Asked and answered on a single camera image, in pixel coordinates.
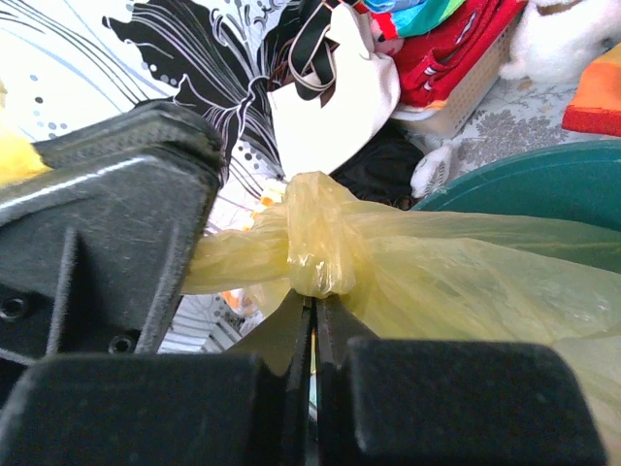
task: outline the black strap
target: black strap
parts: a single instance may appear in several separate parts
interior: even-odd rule
[[[360,0],[342,0],[351,6]],[[330,29],[332,10],[340,0],[323,0],[302,26],[289,51],[289,71],[295,80],[300,98],[312,100],[328,90],[336,80],[336,70],[331,47],[325,35]],[[305,77],[314,72],[319,83],[309,83]]]

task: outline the orange item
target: orange item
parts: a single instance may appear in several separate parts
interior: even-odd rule
[[[584,70],[563,128],[621,137],[621,44]]]

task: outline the trash can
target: trash can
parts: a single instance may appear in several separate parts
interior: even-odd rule
[[[414,209],[559,218],[621,231],[621,140],[533,150],[491,163]]]

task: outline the handbag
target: handbag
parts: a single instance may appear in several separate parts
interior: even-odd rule
[[[268,93],[289,180],[329,175],[389,119],[401,95],[399,76],[392,58],[373,49],[369,17],[346,3],[319,5],[296,36],[288,55],[293,83]]]

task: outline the screw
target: screw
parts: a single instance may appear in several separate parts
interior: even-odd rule
[[[22,298],[7,298],[0,302],[0,318],[15,322],[28,314],[28,303]]]
[[[125,352],[132,352],[136,347],[136,340],[129,335],[121,334],[116,335],[111,339],[108,345],[108,352],[110,354],[121,354]]]

